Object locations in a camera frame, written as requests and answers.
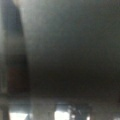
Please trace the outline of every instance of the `gray surface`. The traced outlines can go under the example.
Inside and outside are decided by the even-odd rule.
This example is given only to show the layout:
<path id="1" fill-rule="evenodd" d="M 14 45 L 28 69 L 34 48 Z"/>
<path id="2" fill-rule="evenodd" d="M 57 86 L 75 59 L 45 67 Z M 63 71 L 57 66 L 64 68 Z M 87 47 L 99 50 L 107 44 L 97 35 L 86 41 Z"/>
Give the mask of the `gray surface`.
<path id="1" fill-rule="evenodd" d="M 2 6 L 0 0 L 0 93 L 7 92 L 7 71 L 6 71 L 6 62 L 5 62 L 5 30 L 3 28 L 2 20 Z"/>
<path id="2" fill-rule="evenodd" d="M 119 1 L 22 1 L 34 93 L 50 94 L 51 90 L 116 97 L 120 85 L 119 14 Z"/>
<path id="3" fill-rule="evenodd" d="M 28 93 L 28 66 L 19 9 L 12 0 L 1 0 L 4 48 L 9 94 Z"/>

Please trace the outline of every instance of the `blurry object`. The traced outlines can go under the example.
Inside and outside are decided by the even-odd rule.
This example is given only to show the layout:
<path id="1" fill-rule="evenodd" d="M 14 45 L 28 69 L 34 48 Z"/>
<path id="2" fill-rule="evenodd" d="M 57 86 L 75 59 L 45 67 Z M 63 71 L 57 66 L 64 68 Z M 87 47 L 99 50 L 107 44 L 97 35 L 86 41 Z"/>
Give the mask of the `blurry object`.
<path id="1" fill-rule="evenodd" d="M 120 118 L 117 118 L 117 117 L 116 117 L 116 118 L 114 118 L 114 120 L 120 120 Z"/>
<path id="2" fill-rule="evenodd" d="M 7 75 L 4 70 L 0 72 L 0 93 L 7 93 Z"/>
<path id="3" fill-rule="evenodd" d="M 12 0 L 16 7 L 20 6 L 20 0 Z"/>
<path id="4" fill-rule="evenodd" d="M 26 67 L 11 67 L 8 71 L 9 83 L 8 90 L 10 94 L 28 94 L 30 86 L 28 83 Z"/>
<path id="5" fill-rule="evenodd" d="M 9 120 L 7 106 L 0 105 L 0 120 Z"/>
<path id="6" fill-rule="evenodd" d="M 27 115 L 26 113 L 10 113 L 10 120 L 25 120 Z"/>
<path id="7" fill-rule="evenodd" d="M 88 105 L 59 104 L 56 106 L 55 120 L 90 120 Z"/>
<path id="8" fill-rule="evenodd" d="M 7 41 L 17 40 L 17 37 L 12 38 L 15 36 L 24 36 L 20 11 L 12 0 L 2 0 L 2 19 Z"/>

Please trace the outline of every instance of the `bright spot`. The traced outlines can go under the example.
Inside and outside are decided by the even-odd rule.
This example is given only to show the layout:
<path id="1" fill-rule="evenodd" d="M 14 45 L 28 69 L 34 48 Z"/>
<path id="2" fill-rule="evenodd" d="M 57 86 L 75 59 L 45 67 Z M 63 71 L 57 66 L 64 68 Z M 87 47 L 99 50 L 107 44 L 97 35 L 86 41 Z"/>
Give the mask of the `bright spot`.
<path id="1" fill-rule="evenodd" d="M 75 119 L 75 115 L 72 115 L 71 118 L 72 118 L 72 119 Z"/>
<path id="2" fill-rule="evenodd" d="M 86 120 L 90 120 L 90 116 L 87 116 L 87 119 Z"/>
<path id="3" fill-rule="evenodd" d="M 56 111 L 55 120 L 69 120 L 70 115 L 68 112 Z"/>
<path id="4" fill-rule="evenodd" d="M 25 120 L 27 115 L 25 113 L 10 113 L 10 120 Z"/>

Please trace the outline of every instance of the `white light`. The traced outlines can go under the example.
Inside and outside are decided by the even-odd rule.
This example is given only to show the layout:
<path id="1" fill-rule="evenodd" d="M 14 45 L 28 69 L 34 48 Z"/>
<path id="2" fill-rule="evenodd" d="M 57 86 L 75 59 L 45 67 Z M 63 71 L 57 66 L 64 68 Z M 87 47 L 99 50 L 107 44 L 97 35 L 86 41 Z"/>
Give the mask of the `white light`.
<path id="1" fill-rule="evenodd" d="M 56 111 L 55 120 L 69 120 L 70 115 L 68 112 Z"/>
<path id="2" fill-rule="evenodd" d="M 25 120 L 27 115 L 25 113 L 10 113 L 10 120 Z"/>
<path id="3" fill-rule="evenodd" d="M 90 116 L 87 116 L 87 120 L 90 120 Z"/>
<path id="4" fill-rule="evenodd" d="M 75 119 L 75 115 L 72 115 L 71 118 L 72 118 L 72 119 Z"/>

